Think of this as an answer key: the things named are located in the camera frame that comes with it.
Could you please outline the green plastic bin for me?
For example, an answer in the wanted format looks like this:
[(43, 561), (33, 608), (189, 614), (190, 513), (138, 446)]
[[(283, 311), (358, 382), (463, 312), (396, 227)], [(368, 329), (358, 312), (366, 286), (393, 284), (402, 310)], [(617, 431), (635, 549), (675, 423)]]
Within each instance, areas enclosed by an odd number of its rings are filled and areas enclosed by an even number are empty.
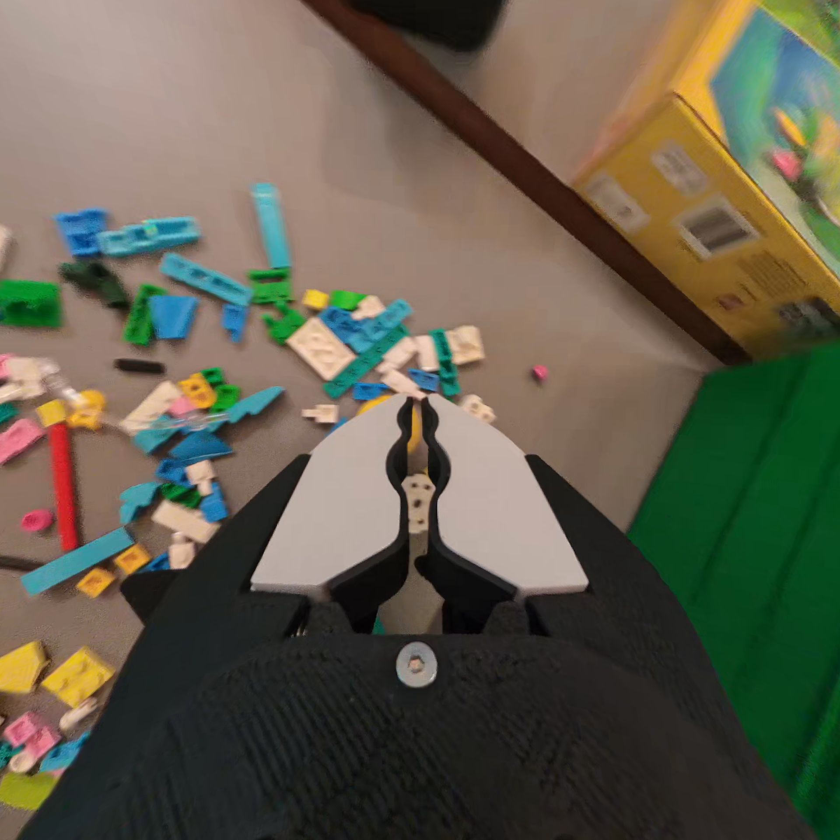
[(775, 780), (838, 838), (838, 342), (710, 373), (628, 536)]

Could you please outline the pile of pink lego pieces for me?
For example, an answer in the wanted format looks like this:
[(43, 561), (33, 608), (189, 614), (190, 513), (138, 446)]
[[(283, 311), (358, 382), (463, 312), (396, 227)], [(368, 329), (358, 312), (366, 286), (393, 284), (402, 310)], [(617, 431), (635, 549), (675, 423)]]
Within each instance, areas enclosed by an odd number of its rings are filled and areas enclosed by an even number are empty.
[(27, 759), (38, 762), (61, 743), (63, 736), (40, 715), (30, 711), (9, 722), (1, 738), (11, 748), (22, 749)]

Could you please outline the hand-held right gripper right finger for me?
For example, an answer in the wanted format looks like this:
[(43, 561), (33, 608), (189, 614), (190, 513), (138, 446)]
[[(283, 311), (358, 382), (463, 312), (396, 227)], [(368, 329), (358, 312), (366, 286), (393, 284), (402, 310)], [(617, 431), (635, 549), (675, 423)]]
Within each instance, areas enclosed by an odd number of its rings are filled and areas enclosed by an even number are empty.
[(418, 571), (468, 626), (498, 604), (577, 595), (589, 580), (526, 454), (440, 395), (422, 407), (434, 494)]

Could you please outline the pile of mixed small lego pieces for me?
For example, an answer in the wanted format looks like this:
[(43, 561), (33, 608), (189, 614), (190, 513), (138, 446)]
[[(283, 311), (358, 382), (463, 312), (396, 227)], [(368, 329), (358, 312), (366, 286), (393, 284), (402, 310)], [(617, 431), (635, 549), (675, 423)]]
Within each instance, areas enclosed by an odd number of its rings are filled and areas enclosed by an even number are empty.
[[(186, 409), (164, 416), (171, 428), (161, 444), (136, 443), (140, 433), (120, 423), (165, 382), (182, 398), (181, 382), (194, 381), (205, 369), (220, 369), (240, 397), (282, 389), (260, 413), (223, 425), (215, 435), (233, 454), (220, 460), (220, 483), (231, 511), (261, 488), (288, 460), (324, 437), (324, 425), (301, 418), (301, 410), (330, 402), (322, 378), (296, 351), (278, 345), (267, 320), (282, 320), (273, 303), (251, 304), (235, 341), (224, 325), (228, 302), (176, 281), (159, 271), (162, 252), (106, 260), (132, 301), (143, 291), (150, 299), (164, 291), (165, 303), (190, 309), (192, 323), (184, 338), (147, 344), (123, 339), (130, 309), (109, 307), (92, 289), (62, 279), (60, 263), (69, 253), (53, 218), (69, 203), (46, 192), (13, 192), (13, 179), (2, 176), (2, 224), (12, 230), (11, 256), (2, 278), (58, 286), (62, 321), (57, 328), (2, 325), (2, 353), (53, 365), (59, 383), (43, 394), (13, 400), (18, 415), (42, 428), (37, 408), (70, 398), (60, 389), (99, 393), (106, 403), (97, 420), (71, 428), (70, 477), (76, 538), (60, 535), (50, 432), (2, 465), (2, 556), (25, 566), (48, 564), (116, 530), (130, 531), (152, 555), (169, 542), (168, 531), (147, 524), (159, 497), (123, 522), (120, 495), (136, 485), (158, 483), (160, 461), (189, 431), (182, 428)], [(313, 310), (300, 307), (308, 289), (370, 292), (384, 304), (404, 299), (413, 308), (407, 320), (412, 333), (471, 324), (478, 328), (486, 358), (460, 370), (461, 388), (475, 393), (497, 415), (499, 424), (525, 449), (539, 447), (551, 432), (551, 407), (560, 384), (560, 363), (550, 343), (536, 331), (537, 312), (516, 282), (536, 279), (532, 253), (516, 250), (508, 236), (481, 239), (455, 230), (453, 218), (443, 227), (404, 208), (348, 197), (317, 195), (315, 202), (282, 194), (294, 250), (289, 309), (308, 320)]]

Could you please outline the yellow lego box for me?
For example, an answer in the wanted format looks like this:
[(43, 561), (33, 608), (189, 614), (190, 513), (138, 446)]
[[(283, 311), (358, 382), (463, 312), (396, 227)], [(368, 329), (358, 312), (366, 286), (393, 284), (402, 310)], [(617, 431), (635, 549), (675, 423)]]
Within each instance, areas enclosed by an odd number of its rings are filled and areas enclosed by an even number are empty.
[(754, 359), (838, 339), (838, 2), (678, 2), (573, 189)]

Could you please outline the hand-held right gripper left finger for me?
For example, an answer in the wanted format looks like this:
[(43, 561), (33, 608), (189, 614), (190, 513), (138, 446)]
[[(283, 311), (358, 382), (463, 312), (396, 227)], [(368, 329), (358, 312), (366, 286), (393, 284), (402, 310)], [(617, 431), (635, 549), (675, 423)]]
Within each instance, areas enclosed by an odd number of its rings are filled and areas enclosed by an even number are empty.
[(252, 573), (253, 592), (335, 602), (353, 625), (374, 621), (407, 577), (413, 409), (411, 397), (390, 397), (312, 450)]

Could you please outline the small white lego piece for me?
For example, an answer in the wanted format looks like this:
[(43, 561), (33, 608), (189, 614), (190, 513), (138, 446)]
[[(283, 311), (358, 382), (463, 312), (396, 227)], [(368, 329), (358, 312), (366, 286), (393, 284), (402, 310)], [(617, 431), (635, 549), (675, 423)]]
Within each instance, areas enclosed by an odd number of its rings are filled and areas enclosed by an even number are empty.
[(407, 529), (409, 534), (416, 535), (427, 532), (430, 521), (431, 501), (435, 493), (435, 485), (425, 472), (407, 476), (402, 488), (406, 495)]

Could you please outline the black battery charger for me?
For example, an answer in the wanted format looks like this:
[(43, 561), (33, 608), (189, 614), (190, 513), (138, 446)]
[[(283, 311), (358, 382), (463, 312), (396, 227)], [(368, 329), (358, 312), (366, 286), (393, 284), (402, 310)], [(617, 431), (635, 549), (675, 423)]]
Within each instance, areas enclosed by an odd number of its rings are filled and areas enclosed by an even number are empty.
[(484, 47), (507, 1), (349, 1), (355, 11), (391, 28), (469, 53)]

